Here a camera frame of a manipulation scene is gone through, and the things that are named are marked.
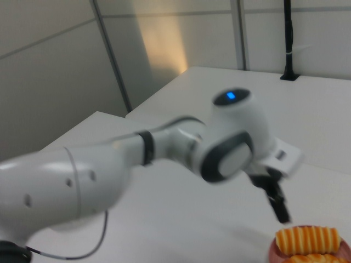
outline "bread roll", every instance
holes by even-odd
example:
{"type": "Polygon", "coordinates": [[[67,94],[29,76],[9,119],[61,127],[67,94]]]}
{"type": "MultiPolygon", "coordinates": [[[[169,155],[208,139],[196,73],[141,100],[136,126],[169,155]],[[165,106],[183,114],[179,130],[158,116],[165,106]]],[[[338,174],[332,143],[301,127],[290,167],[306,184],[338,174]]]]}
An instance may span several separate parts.
{"type": "Polygon", "coordinates": [[[307,255],[307,257],[309,259],[311,259],[312,262],[320,262],[320,263],[327,262],[325,257],[323,255],[321,255],[321,254],[310,254],[310,255],[307,255]]]}
{"type": "Polygon", "coordinates": [[[340,247],[341,238],[336,228],[306,226],[279,230],[275,241],[280,251],[290,256],[335,253],[340,247]]]}
{"type": "Polygon", "coordinates": [[[307,256],[295,255],[283,263],[350,263],[346,259],[338,259],[333,255],[310,254],[307,256]]]}

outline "plate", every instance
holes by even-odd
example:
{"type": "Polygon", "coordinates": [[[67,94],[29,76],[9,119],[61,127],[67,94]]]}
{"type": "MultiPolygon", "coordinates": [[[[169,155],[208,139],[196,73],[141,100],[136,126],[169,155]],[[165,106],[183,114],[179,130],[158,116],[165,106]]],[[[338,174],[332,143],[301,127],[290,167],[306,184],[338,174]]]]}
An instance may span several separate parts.
{"type": "MultiPolygon", "coordinates": [[[[340,247],[339,247],[338,252],[331,253],[331,255],[333,255],[337,258],[344,258],[344,259],[351,262],[351,248],[343,239],[340,243],[340,247]]],[[[273,239],[273,241],[269,247],[268,258],[269,258],[269,263],[283,263],[284,260],[287,260],[289,258],[289,256],[283,254],[279,250],[278,246],[275,243],[275,238],[273,239]]]]}

